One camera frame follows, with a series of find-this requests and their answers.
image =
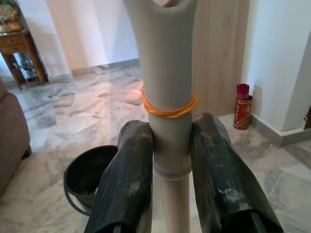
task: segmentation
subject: orange rubber band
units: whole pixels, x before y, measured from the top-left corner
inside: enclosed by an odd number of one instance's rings
[[[176,119],[176,118],[181,118],[184,115],[188,114],[191,112],[199,103],[199,99],[195,94],[192,94],[191,101],[182,108],[176,109],[176,110],[168,110],[168,111],[160,111],[154,108],[148,101],[145,95],[145,90],[142,87],[141,89],[141,97],[142,97],[142,102],[144,103],[144,107],[147,110],[148,113],[168,119]]]

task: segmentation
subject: red canister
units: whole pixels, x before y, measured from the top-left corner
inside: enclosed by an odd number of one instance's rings
[[[237,98],[235,103],[234,128],[246,130],[249,126],[253,97],[249,95],[249,85],[237,85]]]

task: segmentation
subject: brown sofa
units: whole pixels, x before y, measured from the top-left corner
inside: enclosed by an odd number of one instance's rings
[[[21,159],[31,154],[24,113],[15,95],[0,79],[0,197]]]

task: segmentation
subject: marble floor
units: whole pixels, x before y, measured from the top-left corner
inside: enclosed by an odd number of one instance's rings
[[[116,144],[120,128],[132,119],[147,121],[138,66],[107,69],[58,83],[32,86],[16,94],[26,116],[33,154],[22,161],[0,199],[2,233],[80,233],[87,217],[63,192],[63,172],[79,154]],[[311,232],[311,141],[277,148],[253,128],[238,131],[231,115],[220,117],[234,148],[252,169],[286,233]],[[161,201],[154,174],[153,202]],[[153,233],[164,233],[161,205],[154,204]],[[190,177],[191,232],[200,224]]]

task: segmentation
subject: wooden cabinet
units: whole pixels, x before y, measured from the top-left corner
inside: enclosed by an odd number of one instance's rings
[[[0,52],[19,89],[21,89],[23,85],[35,83],[44,85],[44,82],[48,81],[29,31],[0,35]],[[13,53],[16,52],[27,52],[29,54],[33,67],[35,68],[38,76],[37,79],[28,82],[23,76],[21,68],[14,66],[14,64],[17,64],[17,61]]]

